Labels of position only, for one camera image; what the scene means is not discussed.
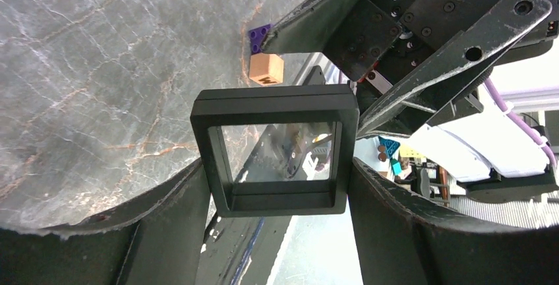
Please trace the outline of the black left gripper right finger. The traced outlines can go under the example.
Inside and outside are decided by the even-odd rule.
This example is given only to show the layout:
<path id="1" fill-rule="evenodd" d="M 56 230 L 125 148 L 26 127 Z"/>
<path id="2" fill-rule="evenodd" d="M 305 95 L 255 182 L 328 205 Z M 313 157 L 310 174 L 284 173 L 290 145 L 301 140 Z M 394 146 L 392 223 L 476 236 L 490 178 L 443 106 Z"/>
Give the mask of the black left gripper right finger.
<path id="1" fill-rule="evenodd" d="M 349 208 L 364 284 L 557 284 L 558 227 L 470 217 L 354 159 Z"/>

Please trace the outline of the black square frame box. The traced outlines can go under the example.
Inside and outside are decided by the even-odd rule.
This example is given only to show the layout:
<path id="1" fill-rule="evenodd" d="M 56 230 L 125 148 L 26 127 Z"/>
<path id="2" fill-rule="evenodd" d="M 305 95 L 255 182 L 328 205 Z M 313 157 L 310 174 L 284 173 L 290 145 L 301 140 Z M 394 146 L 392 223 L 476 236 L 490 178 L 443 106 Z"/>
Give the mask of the black square frame box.
<path id="1" fill-rule="evenodd" d="M 204 90 L 191 125 L 217 212 L 222 217 L 341 214 L 345 211 L 359 110 L 345 84 Z M 224 127 L 264 125 L 233 175 Z M 305 153 L 285 178 L 281 145 L 292 134 Z"/>

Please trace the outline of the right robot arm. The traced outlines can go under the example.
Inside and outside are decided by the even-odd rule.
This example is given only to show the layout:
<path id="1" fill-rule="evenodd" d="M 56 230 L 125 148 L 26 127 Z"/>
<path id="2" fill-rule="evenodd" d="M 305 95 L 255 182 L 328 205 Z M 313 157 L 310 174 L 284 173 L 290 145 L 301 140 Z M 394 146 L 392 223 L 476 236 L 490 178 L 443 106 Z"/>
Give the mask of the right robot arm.
<path id="1" fill-rule="evenodd" d="M 498 65 L 545 53 L 558 0 L 304 0 L 265 53 L 320 52 L 357 83 L 357 138 L 381 136 L 441 165 L 470 199 L 558 188 L 556 159 L 496 92 Z"/>

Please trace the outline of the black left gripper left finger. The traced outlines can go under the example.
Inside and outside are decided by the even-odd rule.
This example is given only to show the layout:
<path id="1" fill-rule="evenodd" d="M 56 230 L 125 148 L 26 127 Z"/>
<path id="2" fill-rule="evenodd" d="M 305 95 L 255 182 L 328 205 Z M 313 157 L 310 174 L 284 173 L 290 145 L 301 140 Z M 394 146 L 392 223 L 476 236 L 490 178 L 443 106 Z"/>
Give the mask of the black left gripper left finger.
<path id="1" fill-rule="evenodd" d="M 2 284 L 193 284 L 210 194 L 200 160 L 74 225 L 1 225 Z"/>

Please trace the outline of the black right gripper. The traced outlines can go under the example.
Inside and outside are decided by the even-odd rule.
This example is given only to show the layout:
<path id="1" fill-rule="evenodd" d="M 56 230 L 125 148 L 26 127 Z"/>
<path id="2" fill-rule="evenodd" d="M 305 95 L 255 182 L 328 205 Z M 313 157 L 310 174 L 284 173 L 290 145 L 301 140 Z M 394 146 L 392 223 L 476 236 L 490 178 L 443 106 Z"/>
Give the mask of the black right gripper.
<path id="1" fill-rule="evenodd" d="M 304 0 L 261 49 L 323 51 L 351 80 L 377 64 L 397 79 L 409 73 L 362 113 L 357 131 L 407 138 L 551 11 L 549 0 Z"/>

